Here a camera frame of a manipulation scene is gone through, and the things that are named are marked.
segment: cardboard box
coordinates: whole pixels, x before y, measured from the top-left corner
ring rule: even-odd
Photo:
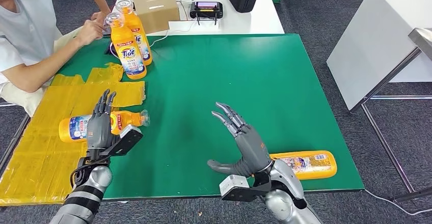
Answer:
[[[169,30],[168,21],[179,21],[175,0],[133,0],[138,17],[146,33]]]

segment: lying bottle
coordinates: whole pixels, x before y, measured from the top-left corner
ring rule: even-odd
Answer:
[[[59,124],[60,139],[65,142],[84,142],[87,137],[87,123],[92,115],[75,116],[63,119]],[[111,112],[111,133],[119,135],[127,125],[149,126],[150,117],[147,110],[140,113],[130,111]]]
[[[271,154],[270,158],[283,160],[300,180],[328,178],[337,172],[335,157],[326,150]]]

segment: green work surface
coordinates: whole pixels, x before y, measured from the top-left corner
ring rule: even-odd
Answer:
[[[84,47],[60,71],[80,74],[119,63],[104,55],[109,39]],[[305,190],[363,189],[308,55],[298,35],[169,36],[152,47],[146,100],[122,108],[149,111],[143,139],[112,158],[107,199],[219,195],[226,177],[208,159],[240,158],[227,128],[211,115],[229,104],[260,133],[270,153],[328,150],[338,165],[331,178],[302,181]],[[130,81],[126,75],[123,81]]]

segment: standing bottle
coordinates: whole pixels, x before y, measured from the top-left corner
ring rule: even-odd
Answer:
[[[141,79],[147,75],[147,69],[132,31],[124,25],[124,17],[120,13],[111,13],[106,17],[111,26],[111,40],[130,79]]]
[[[133,32],[135,40],[140,48],[141,56],[144,64],[150,65],[153,57],[150,50],[150,45],[144,31],[143,24],[140,18],[133,12],[133,4],[130,0],[121,0],[116,4],[116,8],[124,15],[124,24]]]

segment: yellow plastic sheet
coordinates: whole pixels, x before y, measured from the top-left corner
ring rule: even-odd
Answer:
[[[56,75],[18,143],[0,179],[0,206],[62,203],[71,191],[70,173],[87,144],[59,138],[62,119],[91,114],[107,88],[116,91],[113,106],[142,104],[144,82],[119,82],[123,68],[95,68],[89,79]]]

